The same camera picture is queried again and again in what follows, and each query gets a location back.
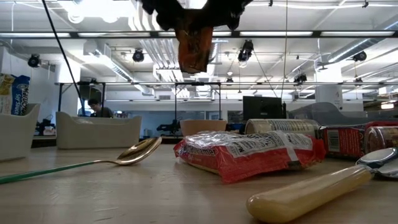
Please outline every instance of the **computer monitor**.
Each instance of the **computer monitor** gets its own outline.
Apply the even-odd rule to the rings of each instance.
[[[243,119],[283,119],[282,99],[276,97],[244,96]]]

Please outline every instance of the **wooden table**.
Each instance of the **wooden table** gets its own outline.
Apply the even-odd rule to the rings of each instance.
[[[28,159],[0,163],[0,174],[115,158],[122,149],[33,149]],[[223,185],[217,175],[179,162],[162,145],[132,167],[98,164],[0,185],[0,223],[257,223],[252,194],[351,166],[327,160],[301,172],[259,175]],[[294,223],[397,223],[398,182],[373,180]]]

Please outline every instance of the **can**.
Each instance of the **can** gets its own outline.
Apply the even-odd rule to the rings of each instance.
[[[250,119],[246,123],[245,134],[283,131],[285,133],[318,136],[319,124],[310,119]]]
[[[365,133],[365,153],[398,146],[398,126],[371,127]]]
[[[367,152],[365,135],[370,128],[398,126],[395,121],[373,121],[366,124],[321,126],[318,137],[323,139],[328,156],[359,159]]]

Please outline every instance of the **brown bowl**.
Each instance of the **brown bowl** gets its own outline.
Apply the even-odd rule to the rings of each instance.
[[[183,120],[180,121],[183,136],[197,134],[200,131],[225,131],[224,120]]]

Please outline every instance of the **person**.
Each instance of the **person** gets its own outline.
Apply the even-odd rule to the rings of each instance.
[[[90,106],[90,108],[94,111],[94,114],[92,114],[91,116],[97,118],[113,118],[112,110],[107,107],[102,108],[100,103],[96,99],[90,99],[88,101],[88,106]]]

